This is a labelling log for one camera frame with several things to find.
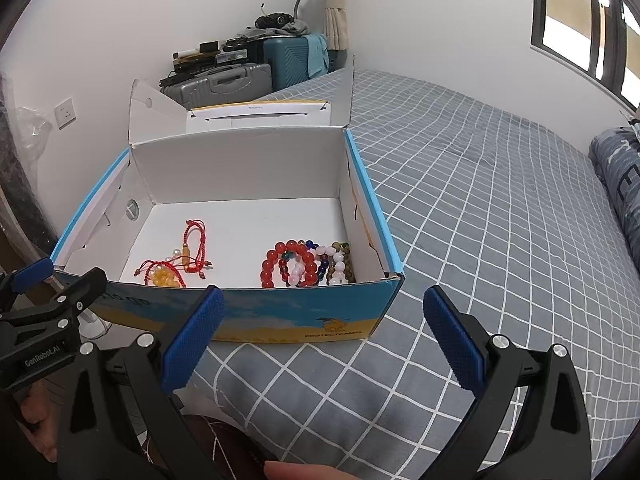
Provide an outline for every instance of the red string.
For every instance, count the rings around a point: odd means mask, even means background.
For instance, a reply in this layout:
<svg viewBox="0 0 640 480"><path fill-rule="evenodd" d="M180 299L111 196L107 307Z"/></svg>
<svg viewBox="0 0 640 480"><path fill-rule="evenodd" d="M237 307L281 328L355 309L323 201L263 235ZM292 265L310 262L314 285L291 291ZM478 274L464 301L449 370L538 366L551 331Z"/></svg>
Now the red string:
<svg viewBox="0 0 640 480"><path fill-rule="evenodd" d="M187 228L184 230L184 235L182 236L182 244L183 246L187 246L188 245L188 238L189 235L194 231L197 230L200 232L200 243L198 245L198 252L196 254L195 257L192 256L183 256L182 254L180 256L174 256L173 258L171 258L168 261L165 260L145 260L137 269L136 271L133 273L134 276L137 276L140 274L140 272L142 272L143 269L145 269L146 267L146 272L145 272L145 285L149 284L149 273L151 272L151 269L153 269L154 267L166 267L167 269L169 269L174 276L178 279L178 282L180 283L180 286L182 288L186 288L186 284L184 283L184 280L182 278L182 276L180 275L180 270L182 269L184 272L188 272L190 274L193 273L198 273L198 275L201 277L201 279L205 279L205 275L204 272L202 272L202 269L204 269L205 266L210 266L211 262L208 262L204 259L205 257L205 245L207 242L207 236L206 236L206 228L204 225L204 222L202 220L187 220ZM176 260L180 260L180 264L174 264L174 262Z"/></svg>

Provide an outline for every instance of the electrical outlet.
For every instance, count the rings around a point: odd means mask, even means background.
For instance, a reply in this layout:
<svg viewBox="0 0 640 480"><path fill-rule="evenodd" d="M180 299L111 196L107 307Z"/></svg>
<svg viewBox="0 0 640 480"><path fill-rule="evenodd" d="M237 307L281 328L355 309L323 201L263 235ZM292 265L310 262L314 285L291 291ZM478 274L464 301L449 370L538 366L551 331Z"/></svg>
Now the electrical outlet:
<svg viewBox="0 0 640 480"><path fill-rule="evenodd" d="M74 103L71 98L67 99L61 105L56 106L54 112L59 130L76 120L76 111L74 110Z"/></svg>

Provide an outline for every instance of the window frame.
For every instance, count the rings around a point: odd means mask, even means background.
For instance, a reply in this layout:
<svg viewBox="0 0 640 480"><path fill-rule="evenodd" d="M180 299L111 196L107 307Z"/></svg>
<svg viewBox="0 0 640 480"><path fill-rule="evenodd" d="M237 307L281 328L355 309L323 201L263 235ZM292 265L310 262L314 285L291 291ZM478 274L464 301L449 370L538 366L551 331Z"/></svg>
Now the window frame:
<svg viewBox="0 0 640 480"><path fill-rule="evenodd" d="M546 0L533 0L533 23L531 32L531 44L545 52L551 54L565 63L587 75L598 85L603 86L612 92L618 99L637 111L638 108L622 95L622 85L625 80L626 69L626 23L622 19L622 1L636 16L634 8L628 0L609 0L609 7L605 8L605 42L604 42L604 60L602 79L596 78L596 68L598 65L598 56L600 55L600 4L598 0L591 0L591 49L589 68L585 70L583 67L575 64L562 54L556 52L552 48L543 43L546 25Z"/></svg>

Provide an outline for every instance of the dark brown fabric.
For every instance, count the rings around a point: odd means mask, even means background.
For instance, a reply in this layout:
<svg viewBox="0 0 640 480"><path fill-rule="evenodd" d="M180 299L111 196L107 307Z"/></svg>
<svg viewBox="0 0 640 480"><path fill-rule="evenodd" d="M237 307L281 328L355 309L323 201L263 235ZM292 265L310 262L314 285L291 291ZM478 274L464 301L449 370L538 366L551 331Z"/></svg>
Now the dark brown fabric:
<svg viewBox="0 0 640 480"><path fill-rule="evenodd" d="M203 415L185 415L184 421L198 446L210 456L226 480L266 480L264 462L277 457L226 422ZM164 469L158 448L147 437L142 449L149 462Z"/></svg>

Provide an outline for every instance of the curtain tieback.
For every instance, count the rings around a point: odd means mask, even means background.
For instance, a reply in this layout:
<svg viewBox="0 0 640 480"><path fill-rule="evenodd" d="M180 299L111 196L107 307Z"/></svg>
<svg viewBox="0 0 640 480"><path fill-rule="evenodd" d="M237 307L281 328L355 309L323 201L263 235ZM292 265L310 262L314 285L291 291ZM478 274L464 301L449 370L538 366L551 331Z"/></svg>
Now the curtain tieback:
<svg viewBox="0 0 640 480"><path fill-rule="evenodd" d="M346 0L324 0L325 9L345 9Z"/></svg>

